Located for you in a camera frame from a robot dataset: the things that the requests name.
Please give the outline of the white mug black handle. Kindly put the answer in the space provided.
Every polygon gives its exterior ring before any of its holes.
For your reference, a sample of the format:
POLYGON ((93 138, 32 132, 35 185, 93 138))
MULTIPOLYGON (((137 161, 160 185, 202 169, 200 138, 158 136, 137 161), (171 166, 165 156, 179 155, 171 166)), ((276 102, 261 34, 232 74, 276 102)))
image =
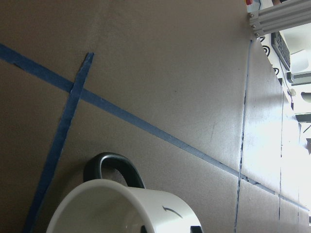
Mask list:
POLYGON ((194 211, 178 196, 147 189, 126 157, 103 152, 84 167, 83 183, 55 210, 49 233, 201 233, 194 211))

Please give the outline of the black keyboard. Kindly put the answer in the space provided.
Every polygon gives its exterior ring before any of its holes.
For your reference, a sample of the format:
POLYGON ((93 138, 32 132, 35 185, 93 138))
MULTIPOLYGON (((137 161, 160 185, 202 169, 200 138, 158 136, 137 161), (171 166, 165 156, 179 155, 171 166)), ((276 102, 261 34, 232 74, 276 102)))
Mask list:
POLYGON ((271 33, 271 45, 287 71, 291 69, 290 51, 280 32, 271 33))

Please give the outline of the aluminium frame post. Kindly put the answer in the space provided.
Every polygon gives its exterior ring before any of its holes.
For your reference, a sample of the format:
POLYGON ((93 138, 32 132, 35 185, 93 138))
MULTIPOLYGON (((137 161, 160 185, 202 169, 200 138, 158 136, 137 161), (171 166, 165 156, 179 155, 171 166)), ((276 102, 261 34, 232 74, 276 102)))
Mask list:
POLYGON ((287 0, 279 5, 248 14, 249 25, 256 37, 305 25, 311 22, 309 0, 287 0))

